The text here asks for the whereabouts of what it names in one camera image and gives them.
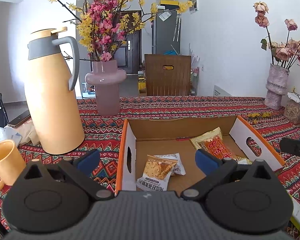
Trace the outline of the dark entrance door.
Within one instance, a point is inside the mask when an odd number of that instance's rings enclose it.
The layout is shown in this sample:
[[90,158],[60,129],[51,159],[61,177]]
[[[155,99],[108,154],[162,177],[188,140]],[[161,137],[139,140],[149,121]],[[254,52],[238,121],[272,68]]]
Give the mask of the dark entrance door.
[[128,75],[137,75],[141,63],[141,30],[131,30],[123,44],[115,53],[115,60],[120,69]]

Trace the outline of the textured lilac vase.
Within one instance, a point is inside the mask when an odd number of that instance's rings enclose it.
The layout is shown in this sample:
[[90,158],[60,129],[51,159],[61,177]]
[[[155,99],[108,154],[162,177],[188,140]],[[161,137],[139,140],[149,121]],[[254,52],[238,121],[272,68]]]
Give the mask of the textured lilac vase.
[[281,108],[282,97],[287,93],[289,71],[286,68],[275,64],[270,65],[269,75],[267,78],[267,94],[264,104],[271,109],[278,110]]

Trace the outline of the yellow thermos jug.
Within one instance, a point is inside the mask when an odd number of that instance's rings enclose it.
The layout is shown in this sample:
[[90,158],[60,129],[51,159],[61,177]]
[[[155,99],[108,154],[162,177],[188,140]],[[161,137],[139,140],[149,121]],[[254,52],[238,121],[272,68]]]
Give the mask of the yellow thermos jug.
[[75,94],[79,49],[75,38],[58,36],[66,30],[35,31],[27,45],[26,101],[41,146],[54,155],[71,152],[84,140]]

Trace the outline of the yellow ceramic mug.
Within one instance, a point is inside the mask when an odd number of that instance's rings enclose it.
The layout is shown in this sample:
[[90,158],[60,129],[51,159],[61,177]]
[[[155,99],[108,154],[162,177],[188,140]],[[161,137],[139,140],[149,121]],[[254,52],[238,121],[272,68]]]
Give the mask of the yellow ceramic mug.
[[0,142],[0,191],[5,185],[12,186],[18,179],[26,163],[15,142],[7,139]]

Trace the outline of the pink mushroom-shaped vase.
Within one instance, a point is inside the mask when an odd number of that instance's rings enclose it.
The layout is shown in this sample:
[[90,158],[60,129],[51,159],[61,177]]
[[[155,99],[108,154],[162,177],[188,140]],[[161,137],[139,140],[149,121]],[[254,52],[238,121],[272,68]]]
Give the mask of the pink mushroom-shaped vase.
[[99,115],[112,116],[120,112],[119,84],[126,77],[126,71],[117,67],[116,60],[93,62],[93,71],[86,74],[85,81],[95,87]]

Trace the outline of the grey refrigerator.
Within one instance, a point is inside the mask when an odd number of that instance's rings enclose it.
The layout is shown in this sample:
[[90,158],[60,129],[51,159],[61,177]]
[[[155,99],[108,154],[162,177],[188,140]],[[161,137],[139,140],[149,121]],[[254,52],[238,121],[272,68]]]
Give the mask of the grey refrigerator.
[[160,55],[179,55],[178,16],[175,10],[158,9],[152,22],[152,53]]

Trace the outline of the white cracker packet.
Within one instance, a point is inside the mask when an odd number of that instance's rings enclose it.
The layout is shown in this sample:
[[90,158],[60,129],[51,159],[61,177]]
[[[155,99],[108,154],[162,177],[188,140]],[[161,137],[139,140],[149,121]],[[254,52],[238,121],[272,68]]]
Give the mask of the white cracker packet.
[[147,155],[142,177],[136,180],[136,187],[142,191],[166,191],[171,176],[185,174],[179,153]]

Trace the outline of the brown wooden chair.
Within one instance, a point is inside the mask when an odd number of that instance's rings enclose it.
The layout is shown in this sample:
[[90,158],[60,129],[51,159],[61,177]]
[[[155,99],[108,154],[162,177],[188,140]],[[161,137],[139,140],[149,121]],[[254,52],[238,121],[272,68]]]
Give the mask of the brown wooden chair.
[[191,85],[191,57],[145,55],[148,96],[188,96]]

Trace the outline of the long yellow spicy strip pack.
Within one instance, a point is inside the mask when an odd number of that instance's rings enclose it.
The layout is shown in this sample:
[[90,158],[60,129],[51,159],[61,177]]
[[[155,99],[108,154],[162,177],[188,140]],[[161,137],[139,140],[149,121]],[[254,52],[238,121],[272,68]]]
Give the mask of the long yellow spicy strip pack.
[[223,135],[220,127],[191,138],[190,142],[195,149],[205,150],[218,159],[229,157],[237,161],[239,164],[252,164],[252,161],[249,159],[235,155],[230,151],[223,142]]

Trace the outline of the pink and yellow blossom branches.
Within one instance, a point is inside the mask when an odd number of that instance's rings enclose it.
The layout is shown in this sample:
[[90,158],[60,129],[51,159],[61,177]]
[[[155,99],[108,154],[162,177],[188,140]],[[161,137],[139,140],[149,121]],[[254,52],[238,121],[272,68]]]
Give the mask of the pink and yellow blossom branches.
[[[159,13],[152,4],[149,12],[140,9],[129,14],[128,4],[133,0],[79,0],[82,6],[63,3],[72,15],[70,23],[76,26],[79,44],[87,49],[88,61],[107,62],[114,59],[117,50],[127,44],[127,37],[142,30]],[[137,0],[143,7],[145,0]]]

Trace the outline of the dried pink roses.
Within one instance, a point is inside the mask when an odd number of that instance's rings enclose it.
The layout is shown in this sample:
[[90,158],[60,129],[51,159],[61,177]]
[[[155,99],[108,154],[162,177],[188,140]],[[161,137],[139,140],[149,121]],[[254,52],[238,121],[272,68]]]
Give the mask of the dried pink roses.
[[271,62],[274,65],[280,66],[289,70],[294,64],[300,67],[300,40],[291,38],[290,33],[298,30],[298,25],[293,19],[286,19],[285,25],[287,28],[287,38],[285,42],[275,42],[272,40],[267,18],[269,13],[268,5],[264,2],[255,2],[253,8],[256,12],[255,23],[264,28],[267,36],[261,40],[261,48],[263,50],[270,50]]

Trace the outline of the red cardboard snack box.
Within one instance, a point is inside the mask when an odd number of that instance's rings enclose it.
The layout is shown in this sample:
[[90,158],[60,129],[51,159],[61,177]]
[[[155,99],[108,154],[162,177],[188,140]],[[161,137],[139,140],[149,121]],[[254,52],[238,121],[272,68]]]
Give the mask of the red cardboard snack box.
[[274,148],[241,116],[182,119],[126,119],[123,124],[115,191],[135,191],[136,180],[143,174],[148,155],[179,153],[184,176],[171,178],[168,189],[181,191],[205,177],[196,166],[196,149],[191,138],[221,128],[223,142],[230,151],[251,161],[263,159],[273,171],[285,161]]

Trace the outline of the patterned red tablecloth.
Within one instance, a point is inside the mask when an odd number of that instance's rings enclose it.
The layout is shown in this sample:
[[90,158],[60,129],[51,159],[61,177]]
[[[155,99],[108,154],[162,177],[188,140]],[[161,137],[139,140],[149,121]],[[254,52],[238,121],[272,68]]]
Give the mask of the patterned red tablecloth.
[[[19,152],[26,162],[38,158],[44,164],[56,163],[61,158],[78,158],[86,151],[98,149],[101,154],[99,166],[90,177],[109,190],[115,190],[117,163],[123,123],[130,119],[169,119],[182,117],[220,117],[241,115],[279,153],[279,142],[284,137],[300,139],[300,126],[283,116],[283,107],[273,110],[258,97],[213,97],[213,96],[146,96],[123,97],[118,115],[101,117],[95,99],[78,100],[78,108],[85,132],[85,140],[74,151],[64,156],[50,155],[40,144],[28,143],[19,146]],[[300,157],[280,153],[286,162],[278,177],[285,188],[300,204]],[[8,230],[2,214],[2,201],[10,187],[0,191],[0,223]]]

